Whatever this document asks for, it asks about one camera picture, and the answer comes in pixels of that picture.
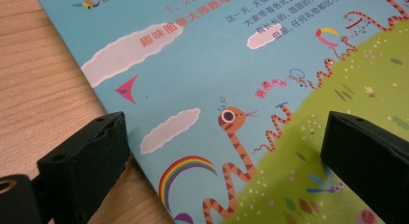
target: dragonfly illustration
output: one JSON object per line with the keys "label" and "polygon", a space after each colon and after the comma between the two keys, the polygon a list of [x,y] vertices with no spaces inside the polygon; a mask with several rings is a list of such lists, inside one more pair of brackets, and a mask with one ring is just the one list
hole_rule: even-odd
{"label": "dragonfly illustration", "polygon": [[328,192],[328,193],[334,193],[334,192],[341,192],[343,188],[345,187],[345,184],[343,181],[338,181],[337,183],[334,183],[334,179],[332,177],[331,169],[325,165],[325,176],[326,179],[321,179],[319,176],[315,174],[310,175],[310,179],[321,185],[321,188],[307,188],[307,192],[309,193],[323,193],[323,192]]}

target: cartoon illustration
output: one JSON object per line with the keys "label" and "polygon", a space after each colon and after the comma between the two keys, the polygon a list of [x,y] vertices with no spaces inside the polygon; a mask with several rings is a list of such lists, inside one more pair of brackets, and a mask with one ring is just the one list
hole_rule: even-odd
{"label": "cartoon illustration", "polygon": [[132,86],[137,77],[138,75],[132,77],[131,79],[123,83],[122,86],[117,88],[117,90],[115,90],[118,94],[120,94],[121,96],[123,96],[124,98],[128,99],[130,102],[135,103],[135,104],[136,102],[132,96]]}
{"label": "cartoon illustration", "polygon": [[365,87],[365,92],[371,97],[375,98],[376,93],[373,91],[371,87]]}
{"label": "cartoon illustration", "polygon": [[241,171],[233,163],[227,162],[223,165],[223,175],[226,182],[226,189],[229,194],[229,207],[223,206],[213,198],[207,198],[203,201],[204,219],[207,224],[213,223],[211,217],[211,209],[215,209],[223,218],[227,219],[232,216],[237,208],[236,193],[232,182],[232,174],[236,174],[244,182],[249,182],[256,174],[256,167],[252,159],[247,154],[240,140],[236,136],[236,132],[244,125],[246,117],[254,116],[255,112],[244,113],[242,110],[235,107],[227,107],[219,115],[219,126],[228,134],[238,155],[240,155],[247,172]]}
{"label": "cartoon illustration", "polygon": [[269,27],[266,32],[256,32],[247,40],[247,46],[252,50],[264,47],[277,39],[275,33],[282,34],[281,29],[282,26],[278,23]]}
{"label": "cartoon illustration", "polygon": [[84,7],[87,9],[91,9],[91,8],[96,8],[99,6],[99,2],[100,0],[98,0],[98,2],[94,3],[92,0],[84,0],[84,3],[82,4],[73,4],[73,7]]}
{"label": "cartoon illustration", "polygon": [[257,149],[253,150],[253,154],[255,154],[256,152],[260,151],[263,148],[267,149],[271,153],[276,151],[276,146],[275,146],[274,141],[271,138],[271,136],[273,136],[275,139],[280,139],[282,137],[283,131],[280,128],[278,122],[285,125],[286,123],[288,123],[292,119],[291,111],[289,111],[289,109],[286,107],[286,102],[283,102],[283,103],[276,106],[276,108],[278,108],[278,107],[280,107],[284,111],[284,113],[286,114],[286,119],[282,119],[279,116],[277,116],[276,114],[273,114],[271,116],[271,122],[273,122],[273,125],[276,128],[278,133],[276,133],[276,132],[274,132],[272,130],[266,130],[265,131],[265,137],[267,137],[267,140],[270,143],[270,145],[268,146],[268,145],[265,145],[265,144],[261,144]]}
{"label": "cartoon illustration", "polygon": [[310,175],[310,179],[313,182],[321,185],[322,187],[321,188],[307,188],[307,192],[309,193],[321,193],[321,192],[334,193],[334,192],[341,192],[343,190],[343,188],[345,187],[345,184],[342,181],[334,183],[331,169],[325,165],[324,170],[325,170],[325,176],[326,176],[326,179],[324,180],[315,174]]}
{"label": "cartoon illustration", "polygon": [[346,98],[349,98],[349,99],[352,100],[353,99],[352,96],[355,95],[355,92],[349,86],[347,86],[346,84],[341,84],[341,85],[345,89],[345,91],[344,90],[338,91],[337,89],[334,89],[334,92],[343,101],[347,101]]}
{"label": "cartoon illustration", "polygon": [[180,173],[191,168],[204,168],[217,176],[213,164],[206,158],[197,155],[189,155],[175,161],[162,174],[158,186],[159,199],[162,201],[163,205],[165,205],[165,208],[168,211],[171,211],[169,206],[169,192],[171,190],[172,183]]}
{"label": "cartoon illustration", "polygon": [[155,127],[149,134],[144,136],[141,146],[141,154],[150,154],[165,146],[175,137],[188,130],[199,120],[201,109],[194,108],[183,110],[175,116],[169,117],[164,123]]}
{"label": "cartoon illustration", "polygon": [[337,50],[334,47],[330,47],[334,51],[335,55],[343,61],[345,61],[346,57],[349,57],[351,55],[350,51],[353,51],[353,52],[358,51],[358,48],[355,45],[352,45],[351,43],[349,43],[348,41],[349,41],[349,38],[347,36],[341,36],[341,42],[348,45],[348,48],[346,49],[344,53],[342,53],[341,56],[338,54]]}
{"label": "cartoon illustration", "polygon": [[392,118],[389,118],[389,120],[392,120],[393,122],[395,122],[398,126],[402,127],[405,130],[409,130],[409,123],[403,121],[401,118],[399,118],[398,116],[393,116]]}
{"label": "cartoon illustration", "polygon": [[378,224],[378,217],[371,209],[364,209],[357,216],[357,224]]}
{"label": "cartoon illustration", "polygon": [[322,43],[324,43],[325,45],[327,45],[327,46],[330,47],[330,48],[335,48],[335,47],[338,46],[337,43],[335,43],[335,42],[330,42],[330,41],[328,41],[327,39],[323,38],[323,37],[322,37],[322,33],[329,33],[329,34],[332,34],[332,35],[339,36],[340,34],[337,32],[337,30],[335,30],[335,29],[333,29],[333,28],[330,28],[330,27],[320,28],[320,29],[317,29],[317,30],[316,30],[315,36],[316,36]]}
{"label": "cartoon illustration", "polygon": [[[183,27],[177,29],[174,27],[176,27],[174,23],[152,24],[144,30],[135,31],[109,42],[96,52],[93,58],[84,63],[81,70],[91,87],[95,88],[105,80],[126,72],[133,66],[145,62],[150,56],[160,53],[166,45],[183,34]],[[166,35],[155,39],[150,36],[155,32],[165,32]],[[150,39],[151,42],[148,45],[141,44],[141,41],[146,39]]]}
{"label": "cartoon illustration", "polygon": [[399,59],[396,59],[396,58],[391,58],[391,62],[393,62],[393,63],[395,63],[397,65],[402,65],[403,64],[402,61],[400,61]]}
{"label": "cartoon illustration", "polygon": [[280,81],[280,86],[281,86],[281,87],[286,87],[286,81],[281,80],[281,81]]}
{"label": "cartoon illustration", "polygon": [[304,80],[305,77],[306,74],[299,69],[291,69],[289,71],[289,78],[297,82],[300,85],[300,87],[307,88],[307,84]]}
{"label": "cartoon illustration", "polygon": [[361,13],[361,12],[356,12],[356,11],[352,11],[347,13],[344,17],[348,18],[350,15],[352,14],[356,14],[359,15],[365,19],[367,19],[369,22],[371,22],[372,24],[374,24],[376,27],[378,27],[380,30],[384,31],[384,32],[390,32],[392,30],[394,30],[395,28],[395,21],[398,20],[408,20],[409,19],[409,14],[407,12],[405,12],[403,10],[402,7],[400,7],[400,5],[395,1],[395,0],[386,0],[388,3],[390,3],[392,6],[394,6],[395,9],[397,9],[397,11],[402,15],[402,16],[391,16],[388,18],[388,24],[389,27],[384,27],[382,26],[380,23],[378,23],[376,20],[374,20],[373,18],[371,18],[369,15]]}
{"label": "cartoon illustration", "polygon": [[217,108],[217,110],[218,110],[218,111],[222,111],[223,109],[226,108],[226,104],[227,104],[226,98],[220,96],[220,97],[219,97],[219,101],[220,101],[220,106]]}
{"label": "cartoon illustration", "polygon": [[255,93],[255,96],[257,96],[257,97],[259,97],[259,98],[265,98],[266,93],[265,93],[264,90],[257,89],[257,91],[256,91],[256,93]]}
{"label": "cartoon illustration", "polygon": [[346,26],[345,29],[349,30],[349,32],[351,32],[351,38],[354,38],[354,37],[358,37],[359,34],[366,33],[367,32],[366,28],[368,27],[368,25],[370,25],[370,21],[360,17],[357,21],[355,21],[352,24]]}
{"label": "cartoon illustration", "polygon": [[313,88],[313,89],[315,89],[315,90],[321,88],[321,86],[322,86],[322,77],[323,77],[323,76],[324,76],[324,77],[327,77],[327,78],[328,78],[328,77],[331,77],[331,75],[332,75],[332,73],[333,73],[333,71],[332,71],[332,69],[331,69],[331,66],[334,65],[334,60],[332,60],[331,58],[326,58],[326,59],[324,60],[324,65],[325,65],[325,68],[328,70],[328,73],[325,73],[325,72],[323,72],[323,71],[318,71],[318,72],[316,73],[316,77],[318,78],[318,85],[315,87],[315,85],[313,84],[312,81],[308,81],[310,87]]}
{"label": "cartoon illustration", "polygon": [[193,224],[194,223],[193,218],[188,213],[185,213],[185,212],[182,212],[182,213],[178,214],[174,218],[174,220],[175,221],[182,221],[182,222],[188,223],[188,224]]}
{"label": "cartoon illustration", "polygon": [[262,87],[265,89],[265,90],[270,90],[271,89],[271,84],[270,84],[270,82],[269,81],[264,81],[263,83],[262,83]]}

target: small bird illustration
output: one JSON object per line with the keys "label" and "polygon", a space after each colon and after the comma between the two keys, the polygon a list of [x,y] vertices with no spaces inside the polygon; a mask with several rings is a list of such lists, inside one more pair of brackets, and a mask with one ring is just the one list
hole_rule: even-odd
{"label": "small bird illustration", "polygon": [[87,9],[90,10],[91,8],[98,7],[99,2],[100,2],[100,0],[98,0],[97,3],[94,3],[92,0],[84,0],[84,3],[82,3],[82,4],[73,4],[72,6],[73,7],[84,7],[84,8],[87,8]]}

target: green grass area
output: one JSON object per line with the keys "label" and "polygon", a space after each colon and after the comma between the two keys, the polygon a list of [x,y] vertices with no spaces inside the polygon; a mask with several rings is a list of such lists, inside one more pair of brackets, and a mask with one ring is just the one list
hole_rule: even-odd
{"label": "green grass area", "polygon": [[[234,216],[224,223],[356,223],[368,206],[347,187],[309,193],[307,188],[322,187],[310,175],[326,178],[319,152],[330,110],[363,117],[409,140],[409,23],[357,47],[294,112],[275,141],[277,151],[265,153],[257,175],[237,197]],[[285,116],[280,109],[274,113]]]}

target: cartoon snake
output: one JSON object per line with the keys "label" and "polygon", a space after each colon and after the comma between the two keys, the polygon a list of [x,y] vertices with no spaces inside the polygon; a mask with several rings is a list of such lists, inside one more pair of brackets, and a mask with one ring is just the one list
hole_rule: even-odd
{"label": "cartoon snake", "polygon": [[238,155],[240,155],[241,160],[243,160],[247,172],[241,171],[231,162],[227,162],[223,165],[223,175],[225,177],[226,189],[229,194],[229,207],[225,209],[215,199],[206,198],[203,201],[203,209],[204,219],[207,224],[213,223],[210,213],[211,209],[215,209],[223,218],[227,219],[232,216],[237,208],[232,174],[236,174],[244,182],[249,182],[256,174],[256,167],[254,166],[252,159],[249,157],[235,134],[235,132],[244,125],[246,117],[252,116],[253,114],[254,112],[246,114],[238,108],[227,107],[219,115],[219,126],[228,134],[232,145],[234,146]]}
{"label": "cartoon snake", "polygon": [[323,71],[318,71],[318,72],[316,73],[316,77],[318,78],[318,86],[315,87],[314,84],[313,84],[313,82],[308,81],[310,87],[313,88],[313,89],[315,89],[315,90],[321,88],[321,85],[322,85],[322,76],[324,76],[324,77],[331,77],[332,70],[331,70],[330,67],[331,67],[332,65],[334,65],[334,60],[332,60],[331,58],[326,58],[326,59],[324,60],[324,64],[325,64],[325,68],[328,70],[328,73],[325,73],[325,72],[323,72]]}
{"label": "cartoon snake", "polygon": [[276,151],[276,146],[275,146],[274,141],[271,138],[271,136],[273,136],[276,140],[280,139],[282,137],[283,131],[281,130],[281,128],[279,126],[279,122],[282,123],[283,125],[285,125],[286,123],[288,123],[292,119],[292,113],[286,107],[286,102],[281,103],[281,104],[277,105],[276,107],[280,107],[284,111],[284,113],[286,113],[286,119],[280,118],[276,114],[273,114],[271,116],[271,122],[273,122],[273,125],[276,128],[278,133],[276,133],[276,132],[274,132],[272,130],[266,130],[265,131],[265,137],[267,137],[267,140],[270,143],[270,146],[267,146],[265,144],[261,144],[257,149],[253,150],[253,154],[255,154],[256,152],[260,151],[263,148],[267,149],[271,153],[275,152]]}
{"label": "cartoon snake", "polygon": [[349,57],[350,51],[358,51],[358,48],[355,45],[352,45],[351,43],[348,42],[349,38],[347,36],[341,36],[341,42],[345,43],[348,48],[344,53],[341,54],[341,56],[337,53],[337,50],[334,47],[330,47],[332,50],[334,50],[335,55],[340,58],[341,60],[345,61],[346,57]]}
{"label": "cartoon snake", "polygon": [[374,19],[372,19],[369,15],[361,13],[361,12],[356,12],[356,11],[352,11],[347,13],[344,17],[348,18],[349,15],[351,14],[356,14],[359,16],[362,16],[363,18],[367,19],[368,21],[370,21],[371,23],[373,23],[376,27],[378,27],[380,30],[384,31],[384,32],[390,32],[392,30],[394,30],[395,28],[395,24],[394,22],[397,20],[408,20],[409,19],[409,14],[407,12],[405,12],[403,10],[402,7],[400,7],[400,5],[398,5],[398,3],[395,0],[386,0],[388,3],[390,3],[392,6],[394,6],[395,9],[397,9],[398,12],[400,12],[400,14],[402,16],[391,16],[388,18],[388,24],[389,27],[384,27],[381,24],[379,24],[378,22],[376,22]]}

